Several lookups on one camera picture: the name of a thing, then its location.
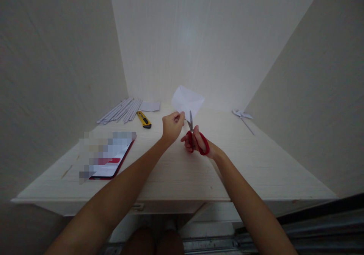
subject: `scissor blade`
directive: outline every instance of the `scissor blade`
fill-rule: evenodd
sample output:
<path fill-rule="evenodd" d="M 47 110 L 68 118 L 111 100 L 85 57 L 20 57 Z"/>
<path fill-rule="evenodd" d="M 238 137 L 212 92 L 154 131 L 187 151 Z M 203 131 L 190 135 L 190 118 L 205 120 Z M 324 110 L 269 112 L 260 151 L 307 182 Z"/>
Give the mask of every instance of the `scissor blade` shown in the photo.
<path fill-rule="evenodd" d="M 191 124 L 189 124 L 189 125 L 190 125 L 190 129 L 191 129 L 191 132 L 192 132 L 192 130 L 193 130 L 193 121 L 192 121 L 192 112 L 191 112 L 191 110 L 190 110 L 190 123 Z"/>
<path fill-rule="evenodd" d="M 192 132 L 193 128 L 191 127 L 190 122 L 187 120 L 188 126 L 190 127 L 190 131 Z"/>

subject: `red scissors handle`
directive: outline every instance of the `red scissors handle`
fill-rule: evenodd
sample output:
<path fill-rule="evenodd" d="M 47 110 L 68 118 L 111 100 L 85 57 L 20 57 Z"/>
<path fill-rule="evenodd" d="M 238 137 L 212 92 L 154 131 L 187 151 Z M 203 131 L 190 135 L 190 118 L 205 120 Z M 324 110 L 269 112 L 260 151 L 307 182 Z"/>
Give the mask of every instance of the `red scissors handle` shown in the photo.
<path fill-rule="evenodd" d="M 191 131 L 188 131 L 187 132 L 187 135 L 188 135 L 188 141 L 190 142 L 190 145 L 191 145 L 191 148 L 192 148 L 192 152 L 193 152 L 193 137 L 192 137 L 192 132 Z M 200 154 L 201 155 L 207 155 L 209 152 L 210 152 L 210 146 L 209 146 L 209 143 L 206 139 L 206 137 L 204 137 L 204 135 L 202 133 L 200 133 L 201 137 L 202 137 L 202 140 L 204 141 L 205 145 L 206 145 L 206 152 L 204 152 L 204 150 L 198 145 L 198 142 L 197 142 L 197 147 L 198 147 L 198 150 L 200 151 Z"/>

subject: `forearm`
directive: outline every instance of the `forearm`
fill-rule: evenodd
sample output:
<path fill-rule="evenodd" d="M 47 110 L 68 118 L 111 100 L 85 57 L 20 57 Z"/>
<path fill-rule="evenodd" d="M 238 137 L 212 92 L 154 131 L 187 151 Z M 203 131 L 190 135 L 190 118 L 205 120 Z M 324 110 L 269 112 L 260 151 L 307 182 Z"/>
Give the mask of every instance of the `forearm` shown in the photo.
<path fill-rule="evenodd" d="M 145 181 L 168 147 L 169 144 L 159 140 L 137 161 L 102 188 L 90 200 L 93 212 L 110 226 L 116 226 L 135 203 Z"/>
<path fill-rule="evenodd" d="M 47 254 L 93 254 L 128 213 L 154 166 L 168 149 L 159 140 L 151 149 L 103 187 L 71 220 Z"/>
<path fill-rule="evenodd" d="M 297 254 L 286 233 L 262 199 L 252 189 L 227 155 L 214 156 L 226 190 L 261 254 Z"/>

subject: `person's left hand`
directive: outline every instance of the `person's left hand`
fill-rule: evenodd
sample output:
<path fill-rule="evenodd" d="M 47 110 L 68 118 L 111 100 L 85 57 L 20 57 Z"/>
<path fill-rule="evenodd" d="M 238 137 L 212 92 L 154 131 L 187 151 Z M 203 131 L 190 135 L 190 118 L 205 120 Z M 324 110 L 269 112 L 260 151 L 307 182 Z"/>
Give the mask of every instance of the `person's left hand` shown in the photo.
<path fill-rule="evenodd" d="M 182 126 L 185 124 L 185 112 L 174 112 L 162 118 L 163 121 L 163 135 L 162 139 L 168 144 L 176 141 L 181 133 Z"/>

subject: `desk surface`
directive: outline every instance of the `desk surface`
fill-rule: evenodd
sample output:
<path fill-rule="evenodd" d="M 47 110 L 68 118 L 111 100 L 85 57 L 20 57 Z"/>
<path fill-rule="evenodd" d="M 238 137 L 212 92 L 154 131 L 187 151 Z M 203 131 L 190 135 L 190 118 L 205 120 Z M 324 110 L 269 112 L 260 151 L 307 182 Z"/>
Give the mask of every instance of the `desk surface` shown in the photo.
<path fill-rule="evenodd" d="M 166 104 L 161 104 L 160 112 L 146 112 L 152 123 L 151 129 L 142 128 L 136 117 L 127 124 L 120 121 L 99 125 L 93 132 L 136 131 L 137 138 L 119 171 L 122 172 L 161 137 L 162 116 L 171 112 L 172 107 Z M 229 112 L 202 109 L 194 122 L 200 125 L 200 131 L 208 139 L 226 152 L 262 199 L 337 198 L 252 121 L 247 120 L 247 123 L 255 135 Z M 179 139 L 187 131 L 186 123 Z M 230 201 L 214 163 L 198 153 L 188 154 L 179 139 L 157 163 L 138 201 Z M 80 185 L 78 175 L 79 171 L 83 171 L 83 166 L 78 163 L 78 156 L 77 144 L 12 201 L 88 201 L 108 181 L 88 180 Z"/>

